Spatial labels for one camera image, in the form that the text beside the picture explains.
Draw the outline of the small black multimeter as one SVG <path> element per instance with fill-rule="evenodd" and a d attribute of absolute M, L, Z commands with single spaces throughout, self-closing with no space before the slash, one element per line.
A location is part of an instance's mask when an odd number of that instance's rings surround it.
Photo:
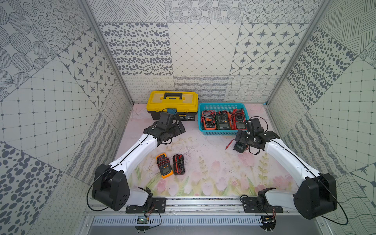
<path fill-rule="evenodd" d="M 241 142 L 236 142 L 234 145 L 234 150 L 238 153 L 244 153 L 244 151 L 248 148 L 248 145 L 243 144 Z"/>

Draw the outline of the orange red multimeter pair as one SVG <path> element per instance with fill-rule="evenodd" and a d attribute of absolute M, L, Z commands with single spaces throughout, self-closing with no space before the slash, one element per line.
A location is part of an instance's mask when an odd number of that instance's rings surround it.
<path fill-rule="evenodd" d="M 202 111 L 201 123 L 204 130 L 216 130 L 215 111 Z"/>

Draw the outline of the black multimeter red leads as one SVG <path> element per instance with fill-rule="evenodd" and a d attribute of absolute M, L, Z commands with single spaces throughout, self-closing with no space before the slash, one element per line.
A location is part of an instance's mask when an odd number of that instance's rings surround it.
<path fill-rule="evenodd" d="M 173 156 L 173 173 L 174 175 L 185 174 L 184 156 L 182 154 Z"/>

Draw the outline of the yellow orange multimeter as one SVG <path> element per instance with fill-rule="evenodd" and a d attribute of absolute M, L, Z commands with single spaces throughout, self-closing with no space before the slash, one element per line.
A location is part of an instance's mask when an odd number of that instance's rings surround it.
<path fill-rule="evenodd" d="M 161 177 L 163 179 L 173 175 L 173 168 L 170 164 L 170 160 L 165 153 L 156 157 L 157 166 L 160 170 Z"/>

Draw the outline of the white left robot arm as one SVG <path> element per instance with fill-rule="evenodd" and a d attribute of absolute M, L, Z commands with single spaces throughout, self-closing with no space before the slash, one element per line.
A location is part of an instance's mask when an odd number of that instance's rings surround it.
<path fill-rule="evenodd" d="M 172 138 L 185 133 L 183 123 L 176 115 L 162 112 L 157 121 L 144 129 L 139 140 L 120 158 L 109 165 L 101 164 L 89 193 L 96 201 L 114 211 L 125 206 L 152 207 L 153 196 L 147 189 L 131 189 L 128 178 L 143 159 L 161 144 L 170 144 Z"/>

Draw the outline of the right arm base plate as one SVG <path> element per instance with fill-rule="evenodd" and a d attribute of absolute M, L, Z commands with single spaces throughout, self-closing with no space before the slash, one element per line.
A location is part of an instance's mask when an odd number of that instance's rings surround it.
<path fill-rule="evenodd" d="M 255 197 L 242 197 L 240 201 L 243 205 L 243 209 L 245 213 L 264 213 L 264 214 L 270 215 L 273 212 L 275 213 L 284 212 L 282 207 L 271 206 L 268 203 L 262 204 Z"/>

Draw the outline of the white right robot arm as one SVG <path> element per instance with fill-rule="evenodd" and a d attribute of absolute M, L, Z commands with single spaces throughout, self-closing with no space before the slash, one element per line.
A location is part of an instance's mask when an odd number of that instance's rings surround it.
<path fill-rule="evenodd" d="M 306 219 L 313 219 L 337 210 L 336 181 L 330 174 L 322 174 L 298 157 L 273 131 L 264 131 L 258 118 L 245 122 L 236 142 L 248 148 L 265 151 L 275 158 L 291 175 L 298 186 L 295 193 L 266 188 L 258 193 L 258 204 L 284 207 L 298 211 Z"/>

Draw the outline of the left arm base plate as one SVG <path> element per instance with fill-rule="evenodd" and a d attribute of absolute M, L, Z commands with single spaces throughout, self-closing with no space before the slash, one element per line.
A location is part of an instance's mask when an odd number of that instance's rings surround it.
<path fill-rule="evenodd" d="M 151 197 L 146 200 L 143 206 L 127 206 L 126 213 L 135 214 L 135 213 L 165 213 L 166 207 L 166 198 L 165 197 Z"/>

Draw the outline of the dark green wide multimeter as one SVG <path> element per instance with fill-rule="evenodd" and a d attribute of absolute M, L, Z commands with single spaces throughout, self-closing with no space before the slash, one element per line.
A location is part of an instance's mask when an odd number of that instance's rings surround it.
<path fill-rule="evenodd" d="M 231 130 L 227 111 L 218 111 L 215 115 L 217 130 Z"/>

